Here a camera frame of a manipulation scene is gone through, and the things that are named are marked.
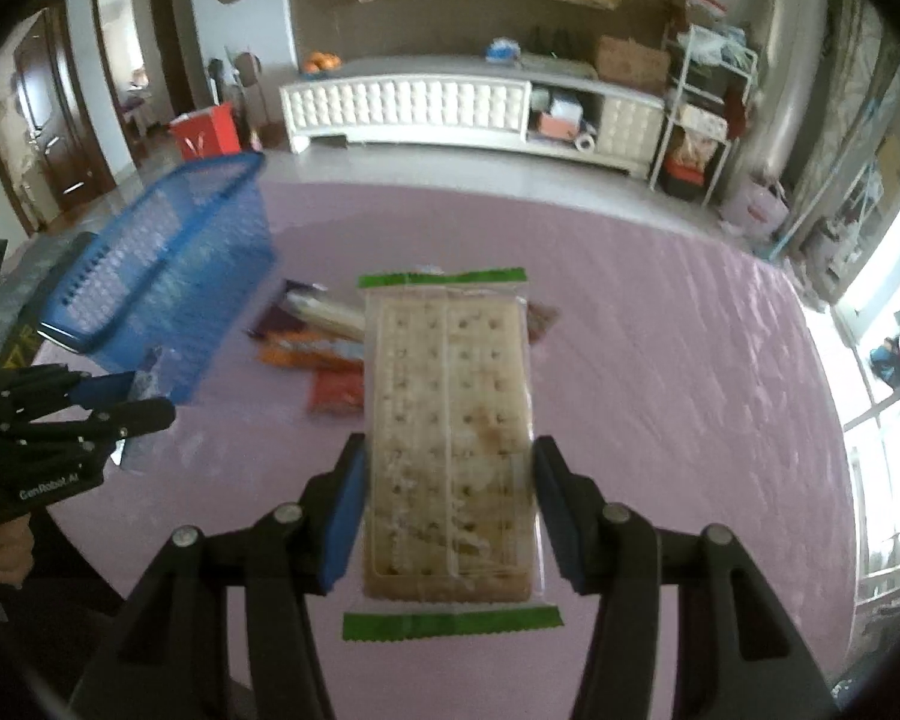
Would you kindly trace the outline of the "left hand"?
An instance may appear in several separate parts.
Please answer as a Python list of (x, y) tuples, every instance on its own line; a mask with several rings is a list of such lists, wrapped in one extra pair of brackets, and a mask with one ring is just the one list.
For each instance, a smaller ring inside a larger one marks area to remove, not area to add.
[(20, 589), (34, 568), (30, 515), (0, 523), (0, 585)]

